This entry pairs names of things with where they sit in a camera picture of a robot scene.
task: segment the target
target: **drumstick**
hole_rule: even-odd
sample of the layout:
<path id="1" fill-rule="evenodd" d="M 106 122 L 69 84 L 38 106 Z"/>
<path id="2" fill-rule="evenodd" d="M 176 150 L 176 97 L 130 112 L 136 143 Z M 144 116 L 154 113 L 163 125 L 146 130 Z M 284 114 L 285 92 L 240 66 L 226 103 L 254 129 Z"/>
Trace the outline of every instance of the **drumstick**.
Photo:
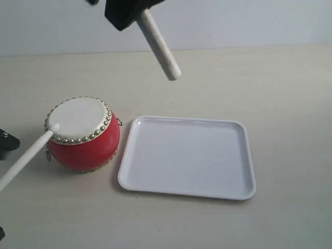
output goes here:
<path id="1" fill-rule="evenodd" d="M 143 10 L 136 21 L 167 78 L 169 80 L 176 80 L 180 78 L 181 70 L 178 67 L 172 52 L 169 50 L 150 12 L 147 9 Z"/>
<path id="2" fill-rule="evenodd" d="M 53 133 L 59 129 L 60 125 L 55 124 L 13 164 L 7 173 L 0 179 L 0 192 L 10 183 L 13 178 L 27 165 L 28 162 L 44 147 Z"/>

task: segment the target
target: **drum head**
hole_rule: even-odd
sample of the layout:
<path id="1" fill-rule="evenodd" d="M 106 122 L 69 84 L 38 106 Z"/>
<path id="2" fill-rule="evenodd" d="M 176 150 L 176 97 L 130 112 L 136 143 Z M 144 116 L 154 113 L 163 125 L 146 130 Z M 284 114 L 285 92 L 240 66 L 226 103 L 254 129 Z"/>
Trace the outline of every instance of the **drum head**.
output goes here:
<path id="1" fill-rule="evenodd" d="M 104 101 L 90 97 L 71 99 L 51 111 L 45 130 L 58 123 L 60 128 L 52 141 L 68 145 L 86 143 L 107 129 L 111 117 L 112 112 Z"/>

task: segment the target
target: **plastic tray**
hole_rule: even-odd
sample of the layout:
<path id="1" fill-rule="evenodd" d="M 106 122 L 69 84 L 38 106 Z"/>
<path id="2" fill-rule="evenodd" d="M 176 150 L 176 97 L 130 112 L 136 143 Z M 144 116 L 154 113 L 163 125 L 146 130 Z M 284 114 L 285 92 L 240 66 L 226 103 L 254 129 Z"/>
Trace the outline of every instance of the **plastic tray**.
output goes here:
<path id="1" fill-rule="evenodd" d="M 256 191 L 246 129 L 227 120 L 137 118 L 118 180 L 127 190 L 232 200 Z"/>

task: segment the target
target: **beige table surface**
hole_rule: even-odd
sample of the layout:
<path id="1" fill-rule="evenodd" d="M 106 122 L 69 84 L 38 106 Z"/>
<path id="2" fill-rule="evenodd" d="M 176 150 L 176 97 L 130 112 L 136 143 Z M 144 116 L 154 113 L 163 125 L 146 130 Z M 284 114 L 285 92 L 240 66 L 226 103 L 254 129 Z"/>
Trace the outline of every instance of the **beige table surface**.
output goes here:
<path id="1" fill-rule="evenodd" d="M 41 151 L 0 193 L 1 249 L 332 248 L 332 45 L 0 58 L 0 127 L 21 140 L 0 175 L 73 96 L 124 122 L 105 167 L 73 174 Z M 117 173 L 140 115 L 233 119 L 249 135 L 257 192 L 245 202 L 127 192 Z"/>

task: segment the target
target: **drum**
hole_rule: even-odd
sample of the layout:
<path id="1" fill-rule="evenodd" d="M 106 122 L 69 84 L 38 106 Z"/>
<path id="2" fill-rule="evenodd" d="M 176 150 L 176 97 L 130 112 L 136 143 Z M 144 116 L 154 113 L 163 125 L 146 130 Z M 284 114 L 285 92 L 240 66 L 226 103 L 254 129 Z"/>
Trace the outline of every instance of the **drum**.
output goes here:
<path id="1" fill-rule="evenodd" d="M 47 153 L 71 170 L 97 169 L 116 153 L 122 124 L 104 101 L 79 97 L 62 102 L 47 115 L 45 131 L 57 123 Z"/>

